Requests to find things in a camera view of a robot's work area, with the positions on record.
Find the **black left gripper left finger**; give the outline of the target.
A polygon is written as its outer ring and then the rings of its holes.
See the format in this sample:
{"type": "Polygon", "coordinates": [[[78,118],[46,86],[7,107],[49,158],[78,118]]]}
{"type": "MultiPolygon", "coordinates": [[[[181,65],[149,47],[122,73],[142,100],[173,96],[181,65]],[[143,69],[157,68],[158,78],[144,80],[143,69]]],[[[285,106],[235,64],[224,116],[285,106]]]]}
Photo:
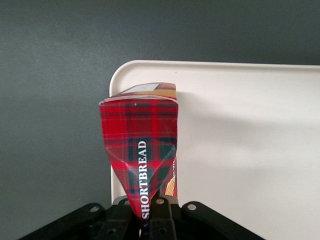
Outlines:
{"type": "Polygon", "coordinates": [[[132,220],[132,210],[126,196],[117,197],[106,215],[97,239],[98,240],[125,240],[129,232],[129,223],[132,220]]]}

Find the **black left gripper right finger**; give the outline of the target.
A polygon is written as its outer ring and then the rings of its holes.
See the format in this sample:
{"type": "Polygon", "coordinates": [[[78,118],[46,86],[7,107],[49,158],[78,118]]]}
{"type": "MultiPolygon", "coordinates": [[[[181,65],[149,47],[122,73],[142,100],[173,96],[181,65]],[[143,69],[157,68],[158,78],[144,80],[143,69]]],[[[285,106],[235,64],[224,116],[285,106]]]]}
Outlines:
{"type": "Polygon", "coordinates": [[[174,196],[154,196],[150,203],[150,217],[140,227],[141,240],[177,240],[172,207],[179,206],[174,196]]]}

